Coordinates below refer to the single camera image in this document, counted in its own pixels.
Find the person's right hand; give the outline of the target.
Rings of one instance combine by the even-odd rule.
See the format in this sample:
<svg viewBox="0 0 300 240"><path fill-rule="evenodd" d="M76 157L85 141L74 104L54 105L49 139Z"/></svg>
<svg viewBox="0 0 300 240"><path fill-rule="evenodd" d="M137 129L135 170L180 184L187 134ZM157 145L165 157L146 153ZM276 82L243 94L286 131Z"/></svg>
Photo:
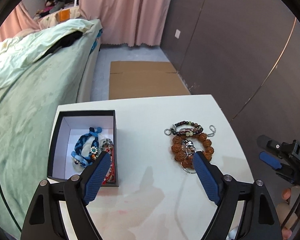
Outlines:
<svg viewBox="0 0 300 240"><path fill-rule="evenodd" d="M293 186L291 188L287 188L282 191L283 202L279 203L276 207L276 212L279 218L280 225L282 225L282 223L288 216L289 212L292 210L292 207L296 203L299 194L300 194L300 186ZM298 217L295 212L296 211L294 211L291 214L288 222L281 230L283 239L289 239L293 235L291 228L298 220ZM298 229L300 228L300 221L297 223L297 228Z"/></svg>

